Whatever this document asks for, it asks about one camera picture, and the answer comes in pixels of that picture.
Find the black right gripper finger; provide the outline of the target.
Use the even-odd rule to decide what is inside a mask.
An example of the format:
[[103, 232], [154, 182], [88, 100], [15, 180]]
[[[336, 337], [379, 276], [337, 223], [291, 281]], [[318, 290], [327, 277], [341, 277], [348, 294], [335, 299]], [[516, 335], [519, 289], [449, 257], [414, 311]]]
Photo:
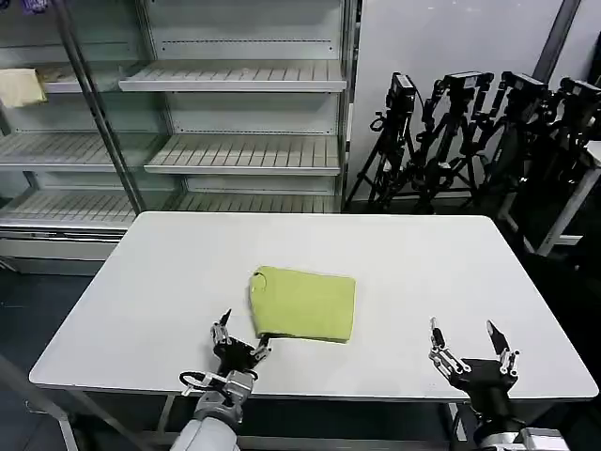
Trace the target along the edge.
[[491, 320], [486, 322], [486, 329], [492, 342], [493, 349], [499, 359], [500, 373], [502, 375], [508, 375], [512, 378], [516, 378], [518, 376], [517, 360], [520, 355], [520, 351], [512, 350], [510, 348], [505, 335]]
[[431, 318], [430, 324], [430, 338], [431, 338], [431, 350], [429, 351], [428, 357], [433, 363], [435, 369], [443, 377], [451, 377], [453, 375], [460, 375], [464, 372], [464, 366], [459, 359], [453, 356], [446, 346], [446, 342], [438, 325], [436, 318]]

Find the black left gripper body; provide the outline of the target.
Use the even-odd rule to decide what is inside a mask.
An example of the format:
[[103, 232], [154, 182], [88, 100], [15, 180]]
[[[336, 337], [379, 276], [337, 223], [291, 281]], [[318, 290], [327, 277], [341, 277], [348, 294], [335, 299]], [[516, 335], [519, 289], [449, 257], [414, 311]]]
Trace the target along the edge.
[[237, 339], [229, 339], [213, 347], [213, 353], [220, 360], [217, 373], [229, 374], [231, 371], [249, 372], [257, 365], [254, 348]]

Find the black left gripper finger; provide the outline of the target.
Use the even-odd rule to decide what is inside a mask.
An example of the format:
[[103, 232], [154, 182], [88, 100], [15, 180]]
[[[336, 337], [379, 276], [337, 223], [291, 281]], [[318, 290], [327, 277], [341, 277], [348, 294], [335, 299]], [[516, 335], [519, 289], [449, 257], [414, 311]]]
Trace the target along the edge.
[[257, 347], [251, 351], [252, 365], [258, 365], [269, 356], [271, 352], [270, 339], [271, 334], [265, 333], [261, 336]]
[[228, 309], [210, 328], [211, 338], [215, 347], [226, 347], [232, 343], [227, 330], [227, 322], [231, 313], [232, 309]]

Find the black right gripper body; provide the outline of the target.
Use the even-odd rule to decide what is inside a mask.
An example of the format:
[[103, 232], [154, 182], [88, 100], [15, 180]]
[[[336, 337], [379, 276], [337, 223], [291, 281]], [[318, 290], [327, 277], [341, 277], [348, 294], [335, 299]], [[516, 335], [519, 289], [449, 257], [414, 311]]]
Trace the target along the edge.
[[477, 417], [475, 436], [491, 436], [500, 433], [518, 433], [522, 422], [508, 396], [517, 382], [514, 370], [501, 372], [501, 363], [495, 360], [467, 359], [470, 371], [453, 371], [449, 383], [466, 393]]

